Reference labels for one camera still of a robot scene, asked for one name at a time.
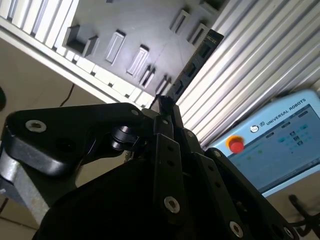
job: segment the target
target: cable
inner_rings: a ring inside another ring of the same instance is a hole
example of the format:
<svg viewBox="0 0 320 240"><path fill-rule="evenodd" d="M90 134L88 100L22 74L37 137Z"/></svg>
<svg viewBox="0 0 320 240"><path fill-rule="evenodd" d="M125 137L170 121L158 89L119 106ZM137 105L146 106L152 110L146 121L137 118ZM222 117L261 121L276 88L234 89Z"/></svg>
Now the cable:
<svg viewBox="0 0 320 240"><path fill-rule="evenodd" d="M66 99L60 104L59 107L63 107L63 105L65 105L65 103L69 100L69 98L71 97L72 91L74 90L75 84L72 83L71 89L69 91L68 96L66 97Z"/></svg>
<svg viewBox="0 0 320 240"><path fill-rule="evenodd" d="M9 201L9 198L5 198L4 199L4 201L3 201L3 203L2 203L2 205L0 206L0 214L2 213L2 211L5 209L5 207L6 207L6 205L7 205L7 203L8 203L8 201Z"/></svg>

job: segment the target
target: black cable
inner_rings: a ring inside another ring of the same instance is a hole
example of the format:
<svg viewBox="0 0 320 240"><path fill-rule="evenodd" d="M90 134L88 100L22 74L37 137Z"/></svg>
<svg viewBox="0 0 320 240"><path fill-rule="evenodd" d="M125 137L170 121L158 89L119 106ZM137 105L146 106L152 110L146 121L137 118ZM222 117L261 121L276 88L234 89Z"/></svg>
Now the black cable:
<svg viewBox="0 0 320 240"><path fill-rule="evenodd" d="M0 87L0 111L2 111L7 103L6 94L3 89Z"/></svg>
<svg viewBox="0 0 320 240"><path fill-rule="evenodd" d="M71 89L69 91L68 96L66 97L66 99L60 104L59 107L62 107L63 105L65 105L65 103L69 100L69 98L71 97L72 91L74 90L75 84L73 83L71 86Z"/></svg>
<svg viewBox="0 0 320 240"><path fill-rule="evenodd" d="M8 201L9 201L9 198L5 198L4 199L4 201L3 201L3 203L2 203L2 205L0 206L0 214L2 213L2 211L5 209L5 207L6 207L6 205L7 205L7 203L8 203Z"/></svg>

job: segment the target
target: white rack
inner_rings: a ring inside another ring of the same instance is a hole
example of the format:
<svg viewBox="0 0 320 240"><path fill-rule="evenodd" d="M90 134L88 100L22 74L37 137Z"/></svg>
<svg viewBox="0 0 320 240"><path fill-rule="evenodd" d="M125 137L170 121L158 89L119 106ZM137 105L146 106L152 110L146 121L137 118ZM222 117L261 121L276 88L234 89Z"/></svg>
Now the white rack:
<svg viewBox="0 0 320 240"><path fill-rule="evenodd" d="M62 46L78 1L2 0L0 37L106 103L148 107L151 95ZM271 98L319 88L319 13L319 0L228 2L212 26L223 42L178 101L202 146Z"/></svg>

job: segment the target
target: touchscreen display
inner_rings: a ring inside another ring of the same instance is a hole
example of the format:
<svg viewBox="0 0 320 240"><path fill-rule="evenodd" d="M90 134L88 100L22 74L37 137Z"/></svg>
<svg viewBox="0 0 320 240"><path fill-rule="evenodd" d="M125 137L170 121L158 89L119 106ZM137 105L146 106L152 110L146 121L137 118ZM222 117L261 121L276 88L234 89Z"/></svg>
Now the touchscreen display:
<svg viewBox="0 0 320 240"><path fill-rule="evenodd" d="M320 119L307 105L229 159L264 193L320 163Z"/></svg>

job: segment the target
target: silver screw head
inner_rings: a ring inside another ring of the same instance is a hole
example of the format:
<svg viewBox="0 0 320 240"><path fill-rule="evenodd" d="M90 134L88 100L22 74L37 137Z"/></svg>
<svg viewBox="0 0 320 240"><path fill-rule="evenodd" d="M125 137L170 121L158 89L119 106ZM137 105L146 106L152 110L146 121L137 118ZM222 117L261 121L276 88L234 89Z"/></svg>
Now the silver screw head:
<svg viewBox="0 0 320 240"><path fill-rule="evenodd" d="M220 154L220 152L218 152L218 151L213 151L213 153L214 153L214 155L216 156L216 157L218 157L218 158L220 158L221 157L221 154Z"/></svg>
<svg viewBox="0 0 320 240"><path fill-rule="evenodd" d="M230 224L230 229L231 231L234 233L234 235L236 235L238 238L243 238L244 237L244 232L242 230L242 228L239 226L238 223L236 223L235 221L231 221Z"/></svg>
<svg viewBox="0 0 320 240"><path fill-rule="evenodd" d="M291 238L291 239L294 239L295 236L293 235L293 233L287 228L287 227L284 227L283 228L285 233Z"/></svg>
<svg viewBox="0 0 320 240"><path fill-rule="evenodd" d="M136 116L138 116L139 115L139 113L136 111L136 110L131 110L131 113L133 113L134 115L136 115Z"/></svg>
<svg viewBox="0 0 320 240"><path fill-rule="evenodd" d="M45 123L39 120L29 120L25 123L25 127L33 133L43 133L47 130Z"/></svg>
<svg viewBox="0 0 320 240"><path fill-rule="evenodd" d="M173 196L167 196L164 199L164 206L173 214L180 212L179 202Z"/></svg>

